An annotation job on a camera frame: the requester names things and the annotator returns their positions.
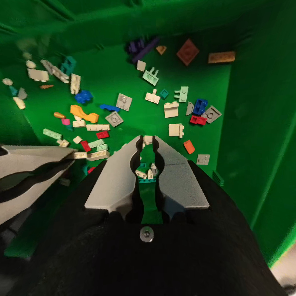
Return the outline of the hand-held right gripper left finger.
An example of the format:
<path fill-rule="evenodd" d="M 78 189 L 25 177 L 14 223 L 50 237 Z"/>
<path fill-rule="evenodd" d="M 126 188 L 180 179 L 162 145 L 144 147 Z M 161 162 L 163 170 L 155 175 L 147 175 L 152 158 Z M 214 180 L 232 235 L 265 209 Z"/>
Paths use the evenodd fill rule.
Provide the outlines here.
<path fill-rule="evenodd" d="M 139 135 L 110 156 L 84 204 L 86 209 L 119 212 L 124 219 L 142 219 L 144 205 L 138 177 L 143 136 Z"/>

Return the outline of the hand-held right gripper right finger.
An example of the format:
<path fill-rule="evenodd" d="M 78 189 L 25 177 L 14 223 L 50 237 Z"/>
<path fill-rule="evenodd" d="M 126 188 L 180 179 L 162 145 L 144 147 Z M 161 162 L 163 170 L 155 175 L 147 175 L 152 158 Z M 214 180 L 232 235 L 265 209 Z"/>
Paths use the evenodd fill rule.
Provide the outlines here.
<path fill-rule="evenodd" d="M 176 213 L 185 213 L 187 210 L 208 209 L 209 202 L 187 158 L 158 136 L 153 136 L 153 151 L 159 170 L 157 178 L 161 210 L 173 218 Z"/>

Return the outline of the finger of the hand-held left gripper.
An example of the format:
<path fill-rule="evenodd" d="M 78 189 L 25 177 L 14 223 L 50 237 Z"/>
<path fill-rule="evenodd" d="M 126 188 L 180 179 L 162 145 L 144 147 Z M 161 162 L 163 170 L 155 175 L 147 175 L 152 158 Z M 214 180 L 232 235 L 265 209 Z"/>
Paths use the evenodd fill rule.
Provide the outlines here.
<path fill-rule="evenodd" d="M 1 145 L 0 178 L 32 172 L 46 164 L 60 164 L 72 159 L 77 149 L 61 146 Z"/>
<path fill-rule="evenodd" d="M 1 193 L 0 222 L 7 222 L 29 208 L 74 163 L 62 161 L 55 168 L 38 176 L 29 176 L 16 187 Z"/>

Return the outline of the pile of mixed lego pieces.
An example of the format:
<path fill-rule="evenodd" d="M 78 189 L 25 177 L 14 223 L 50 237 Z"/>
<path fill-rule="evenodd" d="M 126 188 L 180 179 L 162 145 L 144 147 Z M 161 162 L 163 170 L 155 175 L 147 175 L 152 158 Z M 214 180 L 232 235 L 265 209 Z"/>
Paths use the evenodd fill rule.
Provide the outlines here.
<path fill-rule="evenodd" d="M 212 31 L 160 40 L 131 57 L 124 45 L 74 54 L 75 67 L 62 82 L 41 59 L 1 67 L 1 143 L 77 149 L 72 187 L 139 135 L 158 136 L 188 160 L 217 164 L 231 65 L 208 63 L 232 42 Z M 152 177 L 153 144 L 140 152 L 138 179 Z"/>

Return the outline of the green plastic bin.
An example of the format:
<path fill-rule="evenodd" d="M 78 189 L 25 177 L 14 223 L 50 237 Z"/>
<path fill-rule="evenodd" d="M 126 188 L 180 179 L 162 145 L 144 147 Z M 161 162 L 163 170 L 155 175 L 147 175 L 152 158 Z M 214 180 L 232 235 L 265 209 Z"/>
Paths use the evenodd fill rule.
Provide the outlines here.
<path fill-rule="evenodd" d="M 212 31 L 232 51 L 218 175 L 271 267 L 295 238 L 295 1 L 1 1 L 1 67 L 41 59 L 62 82 L 74 54 L 124 45 L 135 64 L 164 38 Z"/>

